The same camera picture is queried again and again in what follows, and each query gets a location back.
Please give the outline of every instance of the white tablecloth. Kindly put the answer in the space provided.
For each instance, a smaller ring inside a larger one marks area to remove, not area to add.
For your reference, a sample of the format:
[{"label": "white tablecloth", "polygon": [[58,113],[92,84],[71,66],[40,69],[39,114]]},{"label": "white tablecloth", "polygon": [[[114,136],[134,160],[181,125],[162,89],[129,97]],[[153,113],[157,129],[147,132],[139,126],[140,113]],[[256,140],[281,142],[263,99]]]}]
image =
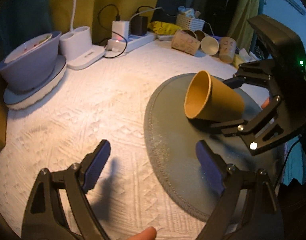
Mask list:
[{"label": "white tablecloth", "polygon": [[[204,223],[182,211],[164,192],[147,157],[143,119],[154,90],[172,76],[205,69],[227,79],[236,71],[218,58],[173,50],[154,41],[115,59],[68,69],[58,86],[35,105],[9,111],[7,144],[0,153],[0,211],[19,235],[31,187],[41,168],[67,168],[101,139],[111,157],[88,200],[111,239],[125,239],[148,226],[158,239],[195,239]],[[259,105],[268,91],[243,85]],[[69,225],[78,232],[67,199]]]}]

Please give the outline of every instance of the plastic basket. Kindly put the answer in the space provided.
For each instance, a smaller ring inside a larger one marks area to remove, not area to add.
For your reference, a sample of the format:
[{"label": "plastic basket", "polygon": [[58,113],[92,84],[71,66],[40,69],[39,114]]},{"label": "plastic basket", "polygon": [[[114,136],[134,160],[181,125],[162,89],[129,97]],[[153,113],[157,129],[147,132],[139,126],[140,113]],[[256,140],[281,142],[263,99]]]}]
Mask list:
[{"label": "plastic basket", "polygon": [[176,25],[180,26],[183,30],[191,30],[193,32],[203,30],[205,21],[201,19],[194,19],[182,14],[177,14]]}]

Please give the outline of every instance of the teal curtain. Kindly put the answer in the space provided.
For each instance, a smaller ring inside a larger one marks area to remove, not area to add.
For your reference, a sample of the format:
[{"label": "teal curtain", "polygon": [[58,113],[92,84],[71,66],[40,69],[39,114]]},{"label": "teal curtain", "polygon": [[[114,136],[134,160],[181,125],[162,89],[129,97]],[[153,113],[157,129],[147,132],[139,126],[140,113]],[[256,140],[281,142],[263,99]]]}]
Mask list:
[{"label": "teal curtain", "polygon": [[23,42],[52,31],[49,0],[5,0],[0,9],[0,41],[5,55]]}]

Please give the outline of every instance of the power strip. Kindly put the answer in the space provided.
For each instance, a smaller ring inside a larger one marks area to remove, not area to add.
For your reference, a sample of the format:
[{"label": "power strip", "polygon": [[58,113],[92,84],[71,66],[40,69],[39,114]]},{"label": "power strip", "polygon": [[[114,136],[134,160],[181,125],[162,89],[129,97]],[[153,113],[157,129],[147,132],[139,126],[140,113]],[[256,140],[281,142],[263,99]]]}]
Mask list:
[{"label": "power strip", "polygon": [[[154,33],[147,32],[144,36],[130,35],[127,39],[127,47],[125,53],[130,52],[134,49],[144,46],[156,39]],[[106,49],[111,49],[114,52],[122,52],[125,48],[125,41],[118,41],[115,39],[108,40]]]}]

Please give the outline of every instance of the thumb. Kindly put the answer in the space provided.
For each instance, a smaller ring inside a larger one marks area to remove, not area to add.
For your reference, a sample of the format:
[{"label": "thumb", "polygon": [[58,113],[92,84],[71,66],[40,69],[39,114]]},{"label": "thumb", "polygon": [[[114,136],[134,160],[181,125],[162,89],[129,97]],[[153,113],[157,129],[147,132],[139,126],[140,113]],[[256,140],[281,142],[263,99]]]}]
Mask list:
[{"label": "thumb", "polygon": [[143,232],[131,236],[128,240],[155,240],[156,229],[153,227],[146,228]]}]

